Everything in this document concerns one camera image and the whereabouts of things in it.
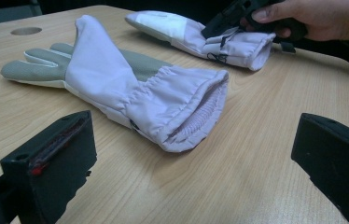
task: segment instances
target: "hand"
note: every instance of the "hand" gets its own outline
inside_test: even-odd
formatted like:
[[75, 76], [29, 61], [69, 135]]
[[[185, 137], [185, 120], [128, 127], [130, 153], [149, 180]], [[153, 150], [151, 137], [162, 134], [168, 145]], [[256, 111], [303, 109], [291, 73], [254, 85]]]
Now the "hand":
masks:
[[[317, 41], [349, 40], [349, 1], [347, 0], [286, 0], [256, 10], [252, 17], [259, 23], [294, 18], [305, 24], [308, 30], [306, 38]], [[247, 31], [254, 29], [246, 19], [241, 20], [241, 25], [246, 27]], [[286, 27], [276, 27], [275, 32], [283, 38], [291, 35], [291, 30]]]

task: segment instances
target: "wooden table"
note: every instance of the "wooden table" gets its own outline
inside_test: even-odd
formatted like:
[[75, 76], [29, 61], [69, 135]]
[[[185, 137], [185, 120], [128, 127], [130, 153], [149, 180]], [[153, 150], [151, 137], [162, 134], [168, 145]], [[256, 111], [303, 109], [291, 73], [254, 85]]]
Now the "wooden table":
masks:
[[[0, 69], [23, 59], [26, 49], [73, 43], [75, 19], [90, 14], [119, 48], [183, 67], [227, 69], [227, 103], [205, 140], [190, 152], [173, 154], [66, 90], [0, 75], [0, 159], [56, 119], [91, 110], [98, 161], [60, 223], [346, 222], [290, 153], [302, 112], [349, 126], [349, 63], [301, 49], [285, 54], [274, 46], [265, 66], [251, 72], [144, 35], [125, 22], [127, 13], [98, 6], [0, 23]], [[42, 31], [11, 34], [25, 27]]]

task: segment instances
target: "hole in table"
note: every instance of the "hole in table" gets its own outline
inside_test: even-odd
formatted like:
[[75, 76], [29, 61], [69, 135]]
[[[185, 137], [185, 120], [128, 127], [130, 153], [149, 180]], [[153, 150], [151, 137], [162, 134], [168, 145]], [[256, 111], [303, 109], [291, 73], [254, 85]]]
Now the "hole in table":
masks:
[[11, 31], [12, 35], [34, 35], [41, 32], [43, 29], [39, 27], [24, 27]]

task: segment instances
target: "white glove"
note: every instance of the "white glove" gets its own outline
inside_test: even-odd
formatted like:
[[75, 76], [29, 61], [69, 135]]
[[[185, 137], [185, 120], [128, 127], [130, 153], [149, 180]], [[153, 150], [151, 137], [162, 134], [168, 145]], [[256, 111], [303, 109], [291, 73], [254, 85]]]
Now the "white glove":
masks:
[[128, 14], [125, 21], [159, 40], [194, 56], [259, 70], [270, 56], [275, 34], [244, 33], [229, 29], [221, 36], [205, 39], [204, 26], [173, 13], [139, 11]]
[[127, 61], [96, 19], [83, 16], [76, 27], [74, 49], [27, 50], [28, 62], [6, 64], [3, 77], [66, 88], [166, 151], [192, 149], [210, 133], [225, 104], [227, 71], [185, 69], [123, 50]]

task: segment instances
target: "fencing glove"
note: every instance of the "fencing glove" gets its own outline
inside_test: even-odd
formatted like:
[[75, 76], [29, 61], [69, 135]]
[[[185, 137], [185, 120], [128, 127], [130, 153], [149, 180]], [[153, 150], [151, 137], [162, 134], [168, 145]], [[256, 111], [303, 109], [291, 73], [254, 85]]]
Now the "fencing glove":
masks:
[[246, 33], [238, 28], [223, 35], [204, 38], [204, 26], [173, 13], [139, 11], [128, 14], [125, 21], [159, 40], [194, 56], [259, 70], [268, 60], [275, 34]]
[[227, 71], [185, 69], [119, 51], [91, 16], [78, 19], [76, 27], [74, 47], [26, 50], [27, 62], [8, 63], [1, 74], [66, 88], [166, 151], [192, 149], [210, 133], [225, 104]]

